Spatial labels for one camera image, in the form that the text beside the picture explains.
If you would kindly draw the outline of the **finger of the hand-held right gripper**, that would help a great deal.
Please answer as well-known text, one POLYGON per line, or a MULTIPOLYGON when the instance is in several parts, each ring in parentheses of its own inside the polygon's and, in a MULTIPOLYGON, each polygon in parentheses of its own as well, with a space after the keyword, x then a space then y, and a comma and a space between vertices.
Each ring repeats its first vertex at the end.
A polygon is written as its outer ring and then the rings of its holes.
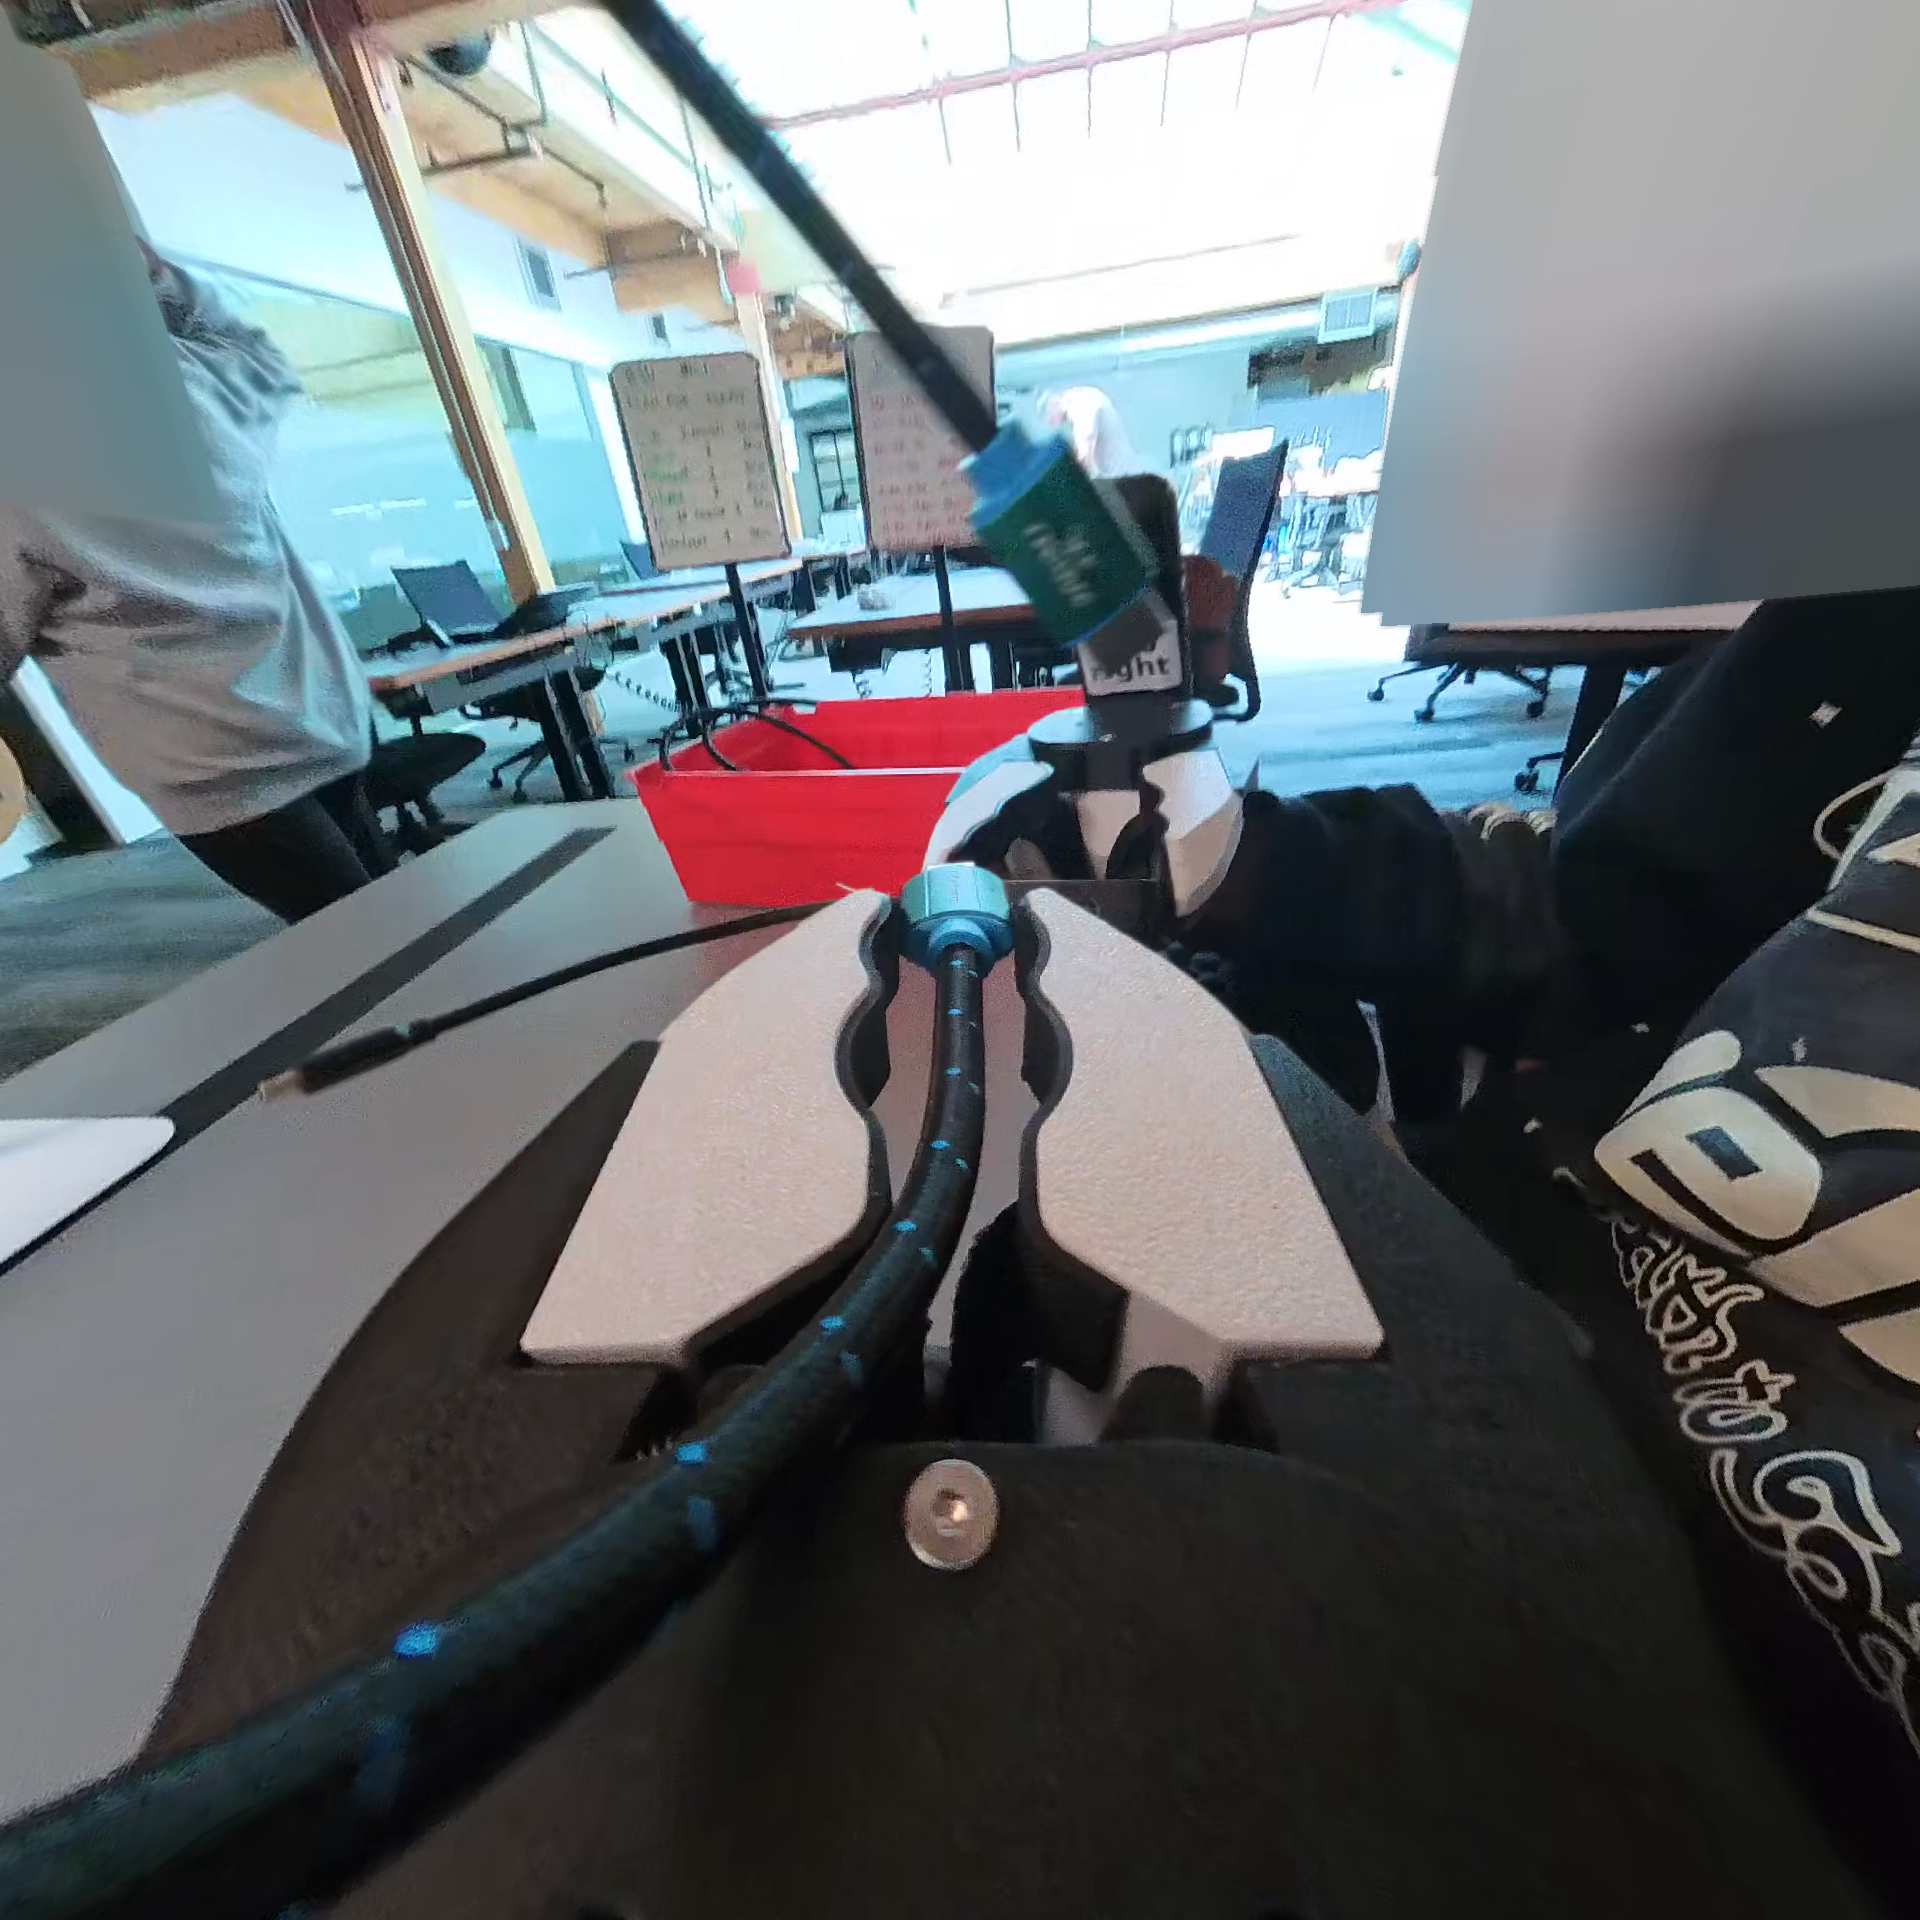
POLYGON ((1143 776, 1158 792, 1157 813, 1166 824, 1162 857, 1171 915, 1188 921, 1214 900, 1233 870, 1242 848, 1243 795, 1217 747, 1151 759, 1143 776))
POLYGON ((1066 875, 1066 795, 1033 759, 996 760, 956 789, 927 838, 927 870, 979 869, 1006 886, 1066 875))

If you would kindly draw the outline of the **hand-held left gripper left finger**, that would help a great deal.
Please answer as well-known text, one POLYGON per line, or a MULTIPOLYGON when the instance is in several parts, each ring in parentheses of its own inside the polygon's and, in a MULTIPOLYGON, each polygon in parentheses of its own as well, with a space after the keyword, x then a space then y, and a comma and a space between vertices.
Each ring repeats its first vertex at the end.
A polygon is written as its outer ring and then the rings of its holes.
POLYGON ((873 1115, 897 952, 845 894, 662 1033, 519 1335, 545 1364, 695 1366, 870 1236, 894 1203, 873 1115))

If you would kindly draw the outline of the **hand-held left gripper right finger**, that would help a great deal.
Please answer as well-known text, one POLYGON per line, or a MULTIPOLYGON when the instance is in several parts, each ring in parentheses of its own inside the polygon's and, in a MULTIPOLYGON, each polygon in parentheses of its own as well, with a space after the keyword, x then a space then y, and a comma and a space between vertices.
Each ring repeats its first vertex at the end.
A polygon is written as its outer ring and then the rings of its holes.
POLYGON ((1041 1430, 1087 1445, 1145 1374, 1221 1412, 1252 1363, 1367 1363, 1383 1320, 1242 1021, 1063 891, 1019 902, 1018 1217, 1041 1430))

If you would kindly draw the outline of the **red plastic bin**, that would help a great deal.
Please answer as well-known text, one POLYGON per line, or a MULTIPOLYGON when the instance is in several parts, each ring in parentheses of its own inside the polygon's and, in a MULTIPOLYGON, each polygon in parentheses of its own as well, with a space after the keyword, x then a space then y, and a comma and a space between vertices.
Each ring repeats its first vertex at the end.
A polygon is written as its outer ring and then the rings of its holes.
POLYGON ((1076 687, 1025 687, 791 705, 857 773, 662 774, 643 759, 629 782, 697 904, 897 894, 922 869, 962 773, 1078 703, 1076 687))

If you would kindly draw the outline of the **person's right forearm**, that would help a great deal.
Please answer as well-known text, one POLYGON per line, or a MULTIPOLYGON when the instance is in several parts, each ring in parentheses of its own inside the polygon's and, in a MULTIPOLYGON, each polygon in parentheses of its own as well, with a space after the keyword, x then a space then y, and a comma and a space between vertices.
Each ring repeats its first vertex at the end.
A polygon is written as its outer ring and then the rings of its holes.
POLYGON ((1569 984, 1553 815, 1414 787, 1250 791, 1214 894, 1181 916, 1303 1061, 1404 1128, 1447 1126, 1468 1059, 1514 1062, 1569 984))

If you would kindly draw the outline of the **black office chair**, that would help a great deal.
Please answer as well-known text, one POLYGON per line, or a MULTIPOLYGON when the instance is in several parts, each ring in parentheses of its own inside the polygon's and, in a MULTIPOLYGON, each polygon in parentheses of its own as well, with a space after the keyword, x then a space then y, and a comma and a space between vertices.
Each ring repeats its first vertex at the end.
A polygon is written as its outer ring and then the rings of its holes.
MULTIPOLYGON (((391 643, 396 655, 425 644, 442 652, 458 652, 461 646, 490 648, 534 633, 548 633, 567 627, 573 614, 585 613, 596 596, 593 584, 573 582, 551 592, 534 592, 519 601, 514 611, 499 613, 493 599, 466 561, 397 567, 394 577, 403 596, 421 614, 418 627, 410 635, 391 643)), ((538 741, 491 765, 487 780, 499 791, 506 783, 506 773, 517 769, 513 801, 523 801, 526 782, 539 763, 551 760, 548 737, 559 729, 559 711, 551 700, 548 681, 556 669, 564 669, 567 665, 567 648, 551 646, 539 655, 526 654, 503 663, 473 665, 443 681, 397 687, 396 700, 399 700, 404 716, 412 719, 425 711, 443 712, 461 709, 490 723, 509 719, 539 727, 538 741)))
POLYGON ((1198 552, 1185 560, 1193 687, 1222 723, 1252 723, 1261 709, 1250 607, 1286 457, 1290 443, 1276 438, 1266 451, 1228 460, 1198 552))

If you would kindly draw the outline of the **wooden office desk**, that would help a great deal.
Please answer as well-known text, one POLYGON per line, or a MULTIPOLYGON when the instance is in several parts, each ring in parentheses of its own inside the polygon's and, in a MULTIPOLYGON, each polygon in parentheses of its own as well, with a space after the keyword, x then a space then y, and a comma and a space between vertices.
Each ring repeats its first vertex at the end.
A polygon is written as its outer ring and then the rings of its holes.
MULTIPOLYGON (((791 571, 785 571, 782 567, 746 567, 746 584, 751 611, 756 613, 756 604, 763 593, 785 592, 793 584, 793 580, 805 582, 806 577, 805 558, 795 558, 791 571)), ((499 646, 461 646, 458 652, 442 652, 425 644, 396 655, 391 652, 394 638, 378 652, 363 655, 369 687, 389 712, 406 719, 410 725, 418 725, 428 712, 436 711, 421 711, 417 719, 406 717, 399 700, 396 700, 397 687, 410 687, 422 681, 449 681, 453 675, 473 665, 493 665, 514 655, 539 655, 547 648, 564 646, 570 654, 567 667, 556 669, 548 681, 551 700, 559 711, 559 729, 548 737, 551 763, 559 782, 559 792, 567 801, 611 800, 614 795, 614 782, 603 756, 601 736, 596 734, 585 705, 585 685, 580 675, 588 667, 596 667, 612 657, 617 652, 665 652, 668 667, 678 693, 678 705, 703 712, 710 701, 707 697, 697 635, 707 630, 723 630, 726 627, 735 633, 735 616, 729 604, 726 580, 717 571, 654 571, 638 584, 612 592, 594 592, 596 596, 589 601, 588 611, 573 614, 567 627, 509 639, 499 646)))
POLYGON ((795 616, 787 638, 850 675, 894 654, 934 655, 949 693, 1035 687, 1045 675, 1071 669, 1071 652, 1045 635, 1001 567, 934 567, 865 582, 795 616))

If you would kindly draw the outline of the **handwritten whiteboard on stand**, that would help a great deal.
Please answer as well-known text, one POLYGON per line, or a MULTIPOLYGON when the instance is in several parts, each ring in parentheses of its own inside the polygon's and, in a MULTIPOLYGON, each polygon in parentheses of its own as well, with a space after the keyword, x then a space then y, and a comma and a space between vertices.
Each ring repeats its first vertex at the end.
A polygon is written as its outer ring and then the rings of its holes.
POLYGON ((966 445, 876 328, 847 335, 845 367, 870 555, 985 567, 962 470, 966 445))
POLYGON ((607 391, 629 453, 645 542, 662 573, 717 571, 751 701, 773 695, 746 569, 793 569, 775 422, 751 351, 645 356, 607 391))

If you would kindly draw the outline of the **person's dark printed clothing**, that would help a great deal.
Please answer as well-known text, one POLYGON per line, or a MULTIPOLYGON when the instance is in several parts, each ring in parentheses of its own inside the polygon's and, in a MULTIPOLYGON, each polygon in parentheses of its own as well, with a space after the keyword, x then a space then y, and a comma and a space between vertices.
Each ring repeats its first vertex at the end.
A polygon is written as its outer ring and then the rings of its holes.
POLYGON ((1541 1279, 1817 1804, 1915 1908, 1915 590, 1759 604, 1554 805, 1541 1279))

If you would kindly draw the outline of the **white board stand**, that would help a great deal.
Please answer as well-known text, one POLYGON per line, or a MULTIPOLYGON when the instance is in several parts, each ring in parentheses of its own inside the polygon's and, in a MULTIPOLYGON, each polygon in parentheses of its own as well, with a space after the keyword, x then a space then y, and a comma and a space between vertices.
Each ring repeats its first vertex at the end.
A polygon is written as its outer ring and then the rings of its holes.
POLYGON ((171 1145, 161 1115, 2 1119, 2 1265, 29 1255, 171 1145))

